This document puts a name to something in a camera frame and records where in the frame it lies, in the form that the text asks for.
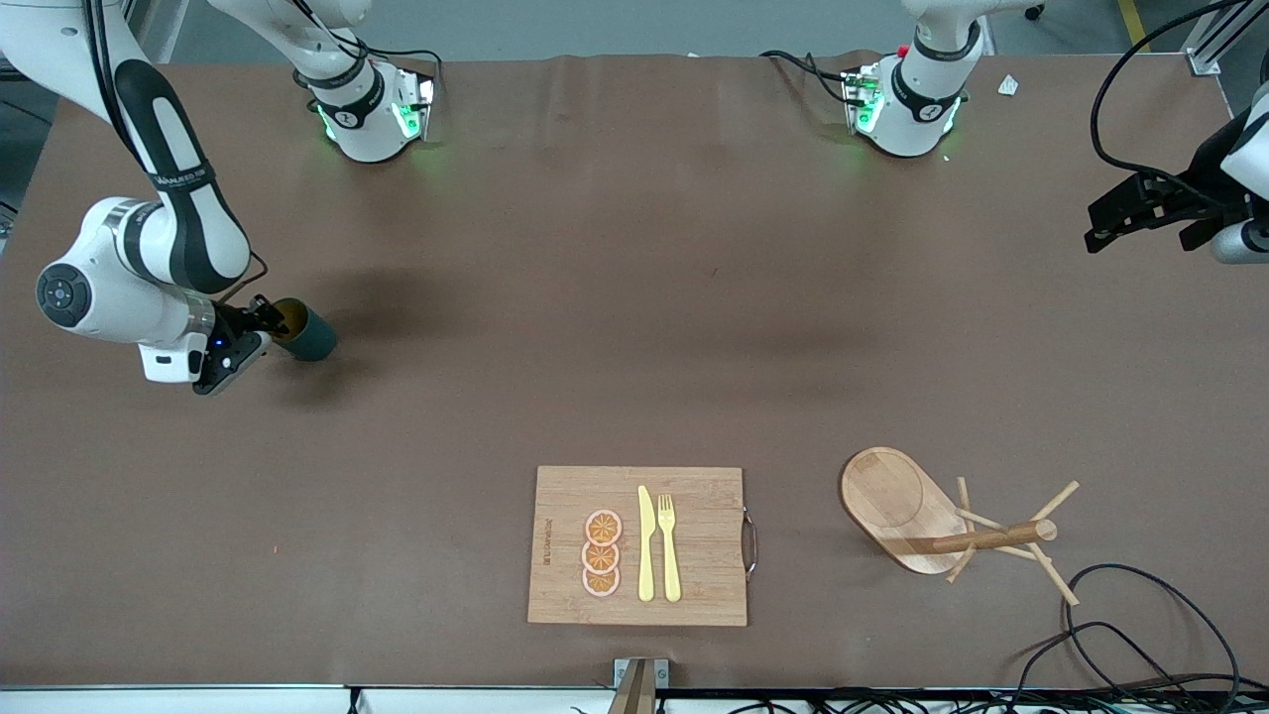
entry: black strap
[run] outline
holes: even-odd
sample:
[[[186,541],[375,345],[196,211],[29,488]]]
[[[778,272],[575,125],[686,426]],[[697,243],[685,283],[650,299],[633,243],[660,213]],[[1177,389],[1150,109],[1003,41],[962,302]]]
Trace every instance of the black strap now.
[[[216,170],[211,164],[199,164],[179,174],[146,174],[150,184],[160,193],[193,193],[216,181]]]
[[[348,67],[341,74],[338,74],[332,77],[313,79],[311,76],[299,74],[298,70],[296,70],[294,76],[302,79],[305,81],[305,86],[308,89],[339,89],[340,86],[352,84],[353,80],[357,79],[357,75],[362,72],[362,67],[364,66],[365,66],[365,52],[362,52],[360,55],[357,56],[357,60],[353,62],[352,67]]]
[[[343,128],[362,128],[365,124],[365,117],[371,115],[371,112],[379,105],[383,100],[383,75],[374,70],[374,84],[371,85],[371,90],[352,104],[345,104],[338,107],[335,104],[327,104],[325,101],[317,101],[321,107],[322,113],[326,117],[339,124]]]
[[[924,94],[917,94],[904,81],[904,72],[900,71],[902,67],[904,62],[895,65],[895,72],[890,77],[891,84],[895,86],[895,99],[898,99],[900,104],[912,112],[912,119],[923,124],[939,120],[956,104],[957,99],[961,98],[961,91],[964,90],[964,85],[962,84],[961,89],[952,94],[952,96],[942,99],[931,99]]]
[[[917,52],[925,55],[935,62],[956,62],[957,60],[963,60],[970,55],[973,46],[978,43],[980,34],[982,34],[982,28],[978,27],[978,20],[973,20],[970,25],[970,41],[964,43],[964,47],[957,49],[956,52],[944,52],[942,49],[926,47],[925,43],[921,42],[920,33],[912,38],[912,46],[916,47]]]

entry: orange slice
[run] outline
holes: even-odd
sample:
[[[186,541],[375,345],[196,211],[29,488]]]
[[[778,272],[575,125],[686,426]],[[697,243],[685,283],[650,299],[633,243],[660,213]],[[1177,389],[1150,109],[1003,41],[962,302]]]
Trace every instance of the orange slice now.
[[[586,540],[594,545],[612,545],[622,538],[622,520],[604,509],[586,519]]]
[[[581,572],[581,587],[586,588],[586,592],[594,595],[595,597],[608,597],[609,595],[617,592],[617,586],[622,585],[622,572],[613,571],[612,573],[596,574],[590,571]]]
[[[581,567],[596,576],[612,573],[617,568],[617,562],[622,554],[615,545],[595,545],[586,543],[581,547]]]

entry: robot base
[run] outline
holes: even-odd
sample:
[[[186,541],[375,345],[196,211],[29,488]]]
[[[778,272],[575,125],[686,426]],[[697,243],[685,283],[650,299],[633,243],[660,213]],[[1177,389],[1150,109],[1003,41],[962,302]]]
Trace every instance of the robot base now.
[[[857,75],[843,76],[845,96],[863,101],[863,107],[846,105],[846,124],[851,132],[867,136],[887,153],[920,156],[934,148],[939,138],[952,131],[961,99],[942,112],[943,115],[937,120],[917,120],[912,112],[895,98],[892,77],[898,62],[898,56],[891,55],[876,65],[860,67]]]
[[[326,137],[338,143],[345,156],[362,164],[387,161],[411,141],[425,141],[435,93],[431,77],[388,62],[376,62],[373,67],[383,77],[386,91],[360,126],[352,128],[357,120],[354,115],[345,117],[338,110],[329,115],[317,107],[317,114],[326,126]]]

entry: white paper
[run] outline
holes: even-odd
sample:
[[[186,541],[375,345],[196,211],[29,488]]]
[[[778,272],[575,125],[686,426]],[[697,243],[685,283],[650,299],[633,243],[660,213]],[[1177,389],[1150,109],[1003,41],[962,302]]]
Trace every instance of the white paper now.
[[[996,91],[1005,96],[1013,96],[1018,93],[1018,80],[1014,79],[1014,75],[1005,75],[1005,81],[1000,82],[1000,89]]]

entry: yellow tape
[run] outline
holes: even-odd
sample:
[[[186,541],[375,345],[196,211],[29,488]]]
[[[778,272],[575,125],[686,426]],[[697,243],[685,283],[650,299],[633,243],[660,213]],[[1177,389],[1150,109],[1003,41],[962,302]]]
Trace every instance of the yellow tape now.
[[[1123,24],[1128,28],[1128,39],[1133,44],[1141,42],[1142,37],[1146,37],[1146,27],[1141,24],[1141,13],[1137,11],[1137,4],[1133,0],[1118,0],[1119,1],[1119,14],[1123,15]],[[1150,52],[1150,43],[1147,42],[1145,47],[1141,48],[1142,52]]]

